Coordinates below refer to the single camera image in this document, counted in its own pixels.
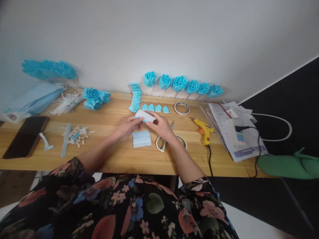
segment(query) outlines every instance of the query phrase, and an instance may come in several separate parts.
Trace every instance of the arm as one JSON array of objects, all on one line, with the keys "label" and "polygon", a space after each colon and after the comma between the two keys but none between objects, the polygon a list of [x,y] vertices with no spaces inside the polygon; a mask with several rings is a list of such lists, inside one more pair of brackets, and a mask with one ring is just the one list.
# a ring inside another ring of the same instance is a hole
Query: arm
[{"label": "arm", "polygon": [[142,120],[143,117],[136,119],[134,116],[124,119],[114,133],[98,145],[80,154],[77,158],[85,170],[90,174],[95,173],[101,164],[114,152],[120,142],[126,140],[134,130],[141,130],[144,125]]},{"label": "arm", "polygon": [[186,151],[184,145],[176,137],[176,135],[170,128],[167,119],[155,112],[146,112],[157,119],[157,121],[154,121],[155,123],[146,122],[146,125],[153,129],[157,134],[159,134],[159,136],[161,136],[169,143],[174,156],[174,160],[176,162],[178,174],[182,182],[184,184],[190,183],[194,180],[204,177],[204,172],[194,162],[194,160]]}]

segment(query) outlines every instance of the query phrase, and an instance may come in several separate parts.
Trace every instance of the hand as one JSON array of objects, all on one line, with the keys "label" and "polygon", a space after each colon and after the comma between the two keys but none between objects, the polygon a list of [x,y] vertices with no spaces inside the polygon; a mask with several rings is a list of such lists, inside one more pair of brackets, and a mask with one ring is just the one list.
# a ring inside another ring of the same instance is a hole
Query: hand
[{"label": "hand", "polygon": [[156,120],[154,122],[146,122],[146,125],[154,130],[159,136],[165,139],[167,142],[171,139],[175,139],[176,135],[171,129],[167,119],[156,112],[153,111],[145,111],[148,114],[154,116]]},{"label": "hand", "polygon": [[122,121],[112,136],[120,141],[124,141],[129,138],[134,130],[141,130],[143,126],[143,117],[135,118],[134,116],[131,116]]}]

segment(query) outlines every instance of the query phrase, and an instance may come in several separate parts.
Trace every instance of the yellow glue gun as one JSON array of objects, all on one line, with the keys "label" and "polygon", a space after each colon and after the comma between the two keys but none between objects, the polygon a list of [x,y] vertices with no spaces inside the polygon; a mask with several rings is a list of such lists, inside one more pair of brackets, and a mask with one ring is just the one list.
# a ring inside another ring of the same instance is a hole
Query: yellow glue gun
[{"label": "yellow glue gun", "polygon": [[195,119],[190,117],[190,119],[200,127],[200,130],[198,130],[198,132],[200,132],[201,134],[204,135],[202,144],[204,145],[209,145],[209,138],[210,138],[210,133],[214,132],[214,128],[208,126],[208,124],[206,124],[205,122],[199,120],[199,119]]}]

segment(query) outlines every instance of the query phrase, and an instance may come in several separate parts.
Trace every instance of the scissors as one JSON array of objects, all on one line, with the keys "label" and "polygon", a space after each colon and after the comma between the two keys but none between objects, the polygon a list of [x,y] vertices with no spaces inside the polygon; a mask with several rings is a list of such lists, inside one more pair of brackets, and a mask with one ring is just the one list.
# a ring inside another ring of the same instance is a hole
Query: scissors
[{"label": "scissors", "polygon": [[[170,126],[170,128],[173,130],[173,128],[174,128],[174,121],[172,122],[172,125]],[[180,139],[183,141],[183,143],[184,143],[184,145],[185,145],[185,149],[187,150],[187,143],[186,143],[186,141],[185,141],[181,136],[179,136],[179,135],[176,135],[176,137],[177,137],[177,138],[180,138]],[[166,145],[166,140],[164,140],[163,146],[160,148],[160,147],[158,146],[158,142],[159,142],[159,139],[160,139],[160,138],[161,138],[161,137],[158,137],[158,138],[157,138],[155,145],[156,145],[156,148],[157,148],[159,151],[161,151],[161,152],[164,153],[164,149],[165,149],[165,145]]]}]

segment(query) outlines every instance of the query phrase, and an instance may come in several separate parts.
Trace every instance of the power strip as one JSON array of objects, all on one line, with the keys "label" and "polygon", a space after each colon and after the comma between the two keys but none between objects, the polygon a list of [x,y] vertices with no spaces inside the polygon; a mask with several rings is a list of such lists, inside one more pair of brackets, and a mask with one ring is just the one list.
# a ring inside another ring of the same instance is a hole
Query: power strip
[{"label": "power strip", "polygon": [[241,123],[236,119],[227,119],[225,120],[225,124],[229,143],[235,147],[247,146],[243,132],[237,132],[235,129],[235,126],[242,126]]}]

